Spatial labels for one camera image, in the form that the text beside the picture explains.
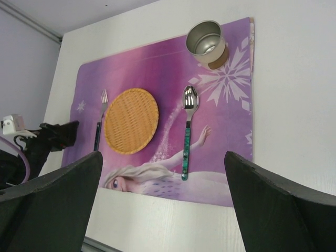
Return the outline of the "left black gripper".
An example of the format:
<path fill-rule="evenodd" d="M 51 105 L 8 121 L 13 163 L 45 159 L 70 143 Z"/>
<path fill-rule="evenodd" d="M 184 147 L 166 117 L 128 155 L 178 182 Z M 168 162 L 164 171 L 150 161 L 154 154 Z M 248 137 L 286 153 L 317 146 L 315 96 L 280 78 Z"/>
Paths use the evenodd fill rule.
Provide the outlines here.
<path fill-rule="evenodd" d="M 15 138 L 25 143 L 21 151 L 29 163 L 29 180 L 40 174 L 50 152 L 62 151 L 74 146 L 79 121 L 75 120 L 62 125 L 42 123 L 39 127 L 39 130 L 32 131 L 35 137 L 17 136 Z"/>

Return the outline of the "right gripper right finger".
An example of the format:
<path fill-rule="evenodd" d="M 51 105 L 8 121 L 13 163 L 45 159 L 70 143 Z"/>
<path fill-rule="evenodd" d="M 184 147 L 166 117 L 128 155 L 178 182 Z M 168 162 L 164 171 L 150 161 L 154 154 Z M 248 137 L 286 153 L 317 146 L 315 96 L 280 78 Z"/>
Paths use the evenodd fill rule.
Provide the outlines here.
<path fill-rule="evenodd" d="M 246 251 L 335 251 L 335 196 L 235 152 L 224 165 Z"/>

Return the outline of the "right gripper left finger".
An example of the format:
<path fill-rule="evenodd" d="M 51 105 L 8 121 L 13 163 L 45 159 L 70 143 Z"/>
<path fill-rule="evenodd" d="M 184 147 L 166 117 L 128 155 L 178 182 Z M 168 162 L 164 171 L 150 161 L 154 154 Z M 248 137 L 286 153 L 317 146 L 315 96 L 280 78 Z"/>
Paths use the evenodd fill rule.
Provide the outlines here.
<path fill-rule="evenodd" d="M 103 157 L 98 151 L 1 191 L 1 251 L 80 251 Z"/>

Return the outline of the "metal fork teal handle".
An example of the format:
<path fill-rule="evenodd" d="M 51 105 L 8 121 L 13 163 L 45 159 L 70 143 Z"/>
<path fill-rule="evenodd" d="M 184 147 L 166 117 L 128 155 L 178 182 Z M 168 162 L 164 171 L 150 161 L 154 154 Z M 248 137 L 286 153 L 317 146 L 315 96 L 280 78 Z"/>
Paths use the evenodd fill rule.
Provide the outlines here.
<path fill-rule="evenodd" d="M 95 134 L 94 149 L 93 149 L 94 151 L 98 151 L 99 149 L 102 119 L 103 119 L 103 116 L 104 116 L 104 113 L 107 107 L 108 107 L 108 95 L 107 95 L 106 89 L 104 89 L 101 94 L 101 110 L 100 110 L 100 118 L 96 125 L 96 134 Z"/>

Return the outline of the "round orange woven plate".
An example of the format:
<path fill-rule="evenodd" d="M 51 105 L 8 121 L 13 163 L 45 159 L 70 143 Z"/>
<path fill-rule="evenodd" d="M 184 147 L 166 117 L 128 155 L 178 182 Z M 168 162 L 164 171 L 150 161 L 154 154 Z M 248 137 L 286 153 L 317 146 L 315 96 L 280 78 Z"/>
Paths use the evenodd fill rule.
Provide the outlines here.
<path fill-rule="evenodd" d="M 144 89 L 132 88 L 120 93 L 110 104 L 104 120 L 104 136 L 112 150 L 131 155 L 149 144 L 158 123 L 155 98 Z"/>

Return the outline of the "purple printed cloth placemat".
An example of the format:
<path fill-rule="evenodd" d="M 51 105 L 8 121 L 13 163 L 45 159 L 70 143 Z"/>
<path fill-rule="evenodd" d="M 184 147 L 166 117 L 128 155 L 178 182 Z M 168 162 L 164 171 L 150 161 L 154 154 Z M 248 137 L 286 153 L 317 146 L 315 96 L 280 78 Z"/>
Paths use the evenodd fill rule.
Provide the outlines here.
<path fill-rule="evenodd" d="M 109 102 L 122 92 L 141 88 L 156 100 L 159 123 L 149 144 L 131 155 L 112 150 L 104 136 L 99 151 L 99 185 L 178 201 L 231 206 L 223 158 L 232 149 L 253 157 L 253 23 L 249 17 L 223 24 L 229 59 L 207 70 L 187 51 L 185 36 L 107 56 L 80 66 L 70 118 L 79 121 L 77 140 L 65 150 L 67 165 L 93 151 L 100 118 L 101 92 Z M 188 179 L 182 161 L 186 112 L 182 96 L 193 86 L 199 106 L 192 117 Z"/>

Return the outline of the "metal spoon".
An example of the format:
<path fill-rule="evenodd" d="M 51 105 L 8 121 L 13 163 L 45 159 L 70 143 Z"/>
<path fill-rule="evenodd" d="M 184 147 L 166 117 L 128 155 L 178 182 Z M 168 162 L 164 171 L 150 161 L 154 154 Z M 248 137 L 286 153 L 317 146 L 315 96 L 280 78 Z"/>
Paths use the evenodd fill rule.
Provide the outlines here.
<path fill-rule="evenodd" d="M 182 96 L 182 103 L 184 111 L 186 112 L 186 127 L 184 133 L 184 148 L 183 148 L 181 178 L 183 181 L 186 181 L 188 179 L 188 166 L 190 158 L 192 117 L 197 111 L 199 106 L 198 93 L 193 86 L 185 87 Z"/>

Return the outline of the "beige metal cup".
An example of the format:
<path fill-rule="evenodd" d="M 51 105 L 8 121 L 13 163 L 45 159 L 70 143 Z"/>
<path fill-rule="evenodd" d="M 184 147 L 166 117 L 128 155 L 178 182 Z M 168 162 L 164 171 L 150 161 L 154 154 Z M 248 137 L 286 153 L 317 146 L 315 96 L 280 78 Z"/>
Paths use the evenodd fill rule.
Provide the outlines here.
<path fill-rule="evenodd" d="M 186 48 L 208 70 L 221 68 L 229 58 L 222 28 L 214 20 L 204 20 L 192 27 L 186 37 Z"/>

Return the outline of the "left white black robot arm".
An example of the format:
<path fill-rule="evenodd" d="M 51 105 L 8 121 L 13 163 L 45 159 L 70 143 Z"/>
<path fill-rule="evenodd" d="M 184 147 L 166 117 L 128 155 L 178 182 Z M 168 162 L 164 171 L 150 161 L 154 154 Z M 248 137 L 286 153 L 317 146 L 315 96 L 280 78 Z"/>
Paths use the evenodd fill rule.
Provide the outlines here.
<path fill-rule="evenodd" d="M 28 161 L 29 180 L 37 178 L 47 161 L 50 152 L 62 151 L 74 146 L 79 121 L 66 124 L 40 124 L 39 130 L 29 130 L 33 136 L 16 135 L 13 137 L 15 147 L 23 153 Z M 1 150 L 1 189 L 6 189 L 23 182 L 26 176 L 26 165 L 20 155 L 14 156 Z"/>

